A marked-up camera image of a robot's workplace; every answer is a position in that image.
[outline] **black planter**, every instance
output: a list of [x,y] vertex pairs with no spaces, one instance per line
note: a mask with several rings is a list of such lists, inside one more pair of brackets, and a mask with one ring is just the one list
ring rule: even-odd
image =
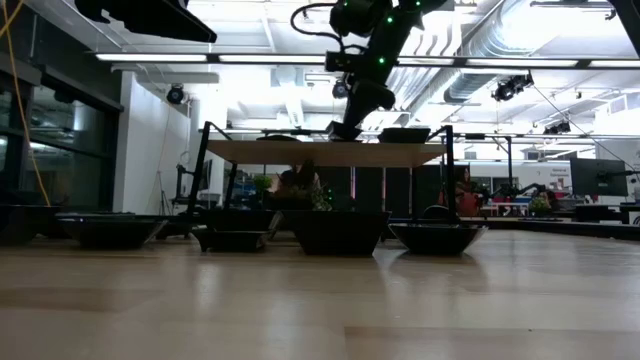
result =
[[276,213],[263,210],[212,210],[202,212],[211,231],[267,231]]
[[0,205],[0,245],[26,245],[38,233],[57,229],[59,207]]
[[476,225],[392,224],[391,231],[414,254],[455,256],[477,241],[487,227]]
[[371,256],[390,213],[348,211],[286,211],[307,255]]
[[191,230],[198,239],[200,249],[205,252],[255,252],[265,247],[271,240],[282,223],[281,213],[272,213],[271,222],[263,231],[218,231],[201,227]]
[[166,224],[166,220],[135,216],[87,216],[59,221],[80,245],[93,249],[141,248]]

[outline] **yellow cable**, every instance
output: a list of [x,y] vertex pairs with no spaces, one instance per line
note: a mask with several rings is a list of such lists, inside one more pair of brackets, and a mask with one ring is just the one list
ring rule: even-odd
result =
[[7,0],[2,0],[2,2],[4,3],[4,6],[3,6],[4,21],[6,24],[0,30],[0,37],[2,37],[5,31],[7,32],[7,41],[9,42],[9,58],[11,59],[11,70],[13,71],[13,84],[16,87],[16,96],[18,97],[18,107],[20,108],[20,118],[22,119],[22,126],[24,127],[24,137],[27,141],[27,146],[29,147],[29,153],[31,154],[31,161],[33,161],[33,169],[35,170],[36,177],[38,178],[40,191],[42,192],[42,196],[44,197],[44,201],[47,203],[47,206],[51,207],[51,202],[49,202],[49,196],[47,196],[47,191],[45,190],[44,184],[42,183],[42,177],[40,177],[40,171],[38,170],[38,163],[36,162],[36,156],[33,153],[33,149],[31,148],[31,139],[29,137],[29,125],[27,124],[27,117],[24,113],[24,106],[22,105],[22,96],[20,96],[18,72],[16,71],[16,61],[13,54],[13,42],[11,41],[11,31],[9,30],[9,25],[11,25],[11,22],[13,21],[13,19],[15,19],[15,16],[18,14],[18,11],[20,11],[23,0],[20,0],[20,2],[18,3],[18,6],[16,7],[16,10],[13,12],[13,15],[11,15],[11,18],[9,18],[9,14],[7,12]]

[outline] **computer monitor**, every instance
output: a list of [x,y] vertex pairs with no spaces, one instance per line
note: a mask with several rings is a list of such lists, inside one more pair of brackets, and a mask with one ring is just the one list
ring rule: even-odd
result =
[[574,195],[628,196],[624,162],[570,159]]
[[200,178],[200,184],[198,190],[209,190],[209,180],[211,179],[211,168],[213,166],[213,160],[205,161],[202,164],[202,177]]

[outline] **robotic arm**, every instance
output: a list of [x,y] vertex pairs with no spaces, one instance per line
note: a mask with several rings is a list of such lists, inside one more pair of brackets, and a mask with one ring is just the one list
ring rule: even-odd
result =
[[[411,28],[422,28],[422,16],[445,2],[400,0],[396,7],[391,0],[339,0],[333,4],[330,24],[340,36],[341,49],[327,52],[325,68],[345,73],[348,100],[343,122],[329,126],[332,139],[355,140],[361,132],[357,126],[367,115],[379,107],[393,107],[395,95],[385,83]],[[358,55],[345,52],[348,46],[343,46],[341,39],[349,34],[370,36],[367,47]]]

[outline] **ceiling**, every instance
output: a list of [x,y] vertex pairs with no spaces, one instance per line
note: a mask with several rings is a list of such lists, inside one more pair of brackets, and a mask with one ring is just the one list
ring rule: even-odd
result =
[[[128,32],[122,24],[93,24],[75,10],[72,0],[27,0],[29,6],[67,31],[94,51],[100,52],[211,52],[211,53],[313,53],[337,50],[333,40],[298,34],[289,25],[291,13],[306,0],[191,0],[188,9],[218,34],[216,44],[199,44]],[[425,16],[424,32],[414,29],[404,46],[404,55],[453,55],[462,39],[482,21],[497,0],[478,0],[475,6],[458,6],[454,12],[434,12]],[[542,27],[554,24],[551,34],[532,55],[542,57],[633,57],[634,52],[618,18],[605,20],[606,10],[533,9],[529,30],[513,30],[507,35],[526,39]],[[308,12],[298,24],[312,31],[331,31],[327,10]],[[366,39],[347,37],[347,44],[366,45]],[[136,68],[140,79],[155,79],[153,87],[166,91],[169,84],[158,81],[168,74],[217,73],[218,84],[187,87],[195,97],[206,97],[211,89],[222,94],[228,119],[235,128],[282,127],[290,125],[292,111],[300,111],[302,127],[323,129],[340,119],[346,102],[335,100],[330,83],[304,81],[305,74],[324,71],[319,67],[298,67],[296,86],[290,88],[273,66],[230,65],[147,65]],[[437,69],[396,69],[387,85],[396,93],[396,111],[376,112],[365,120],[365,130],[394,126],[408,113],[407,126],[437,127],[455,123],[460,132],[533,131],[541,133],[547,123],[558,119],[555,108],[535,89],[527,89],[513,100],[496,103],[491,91],[500,77],[476,91],[465,104],[444,103],[441,94],[419,102]],[[640,91],[640,73],[633,71],[534,71],[537,88],[572,119],[592,124],[594,110],[625,92]]]

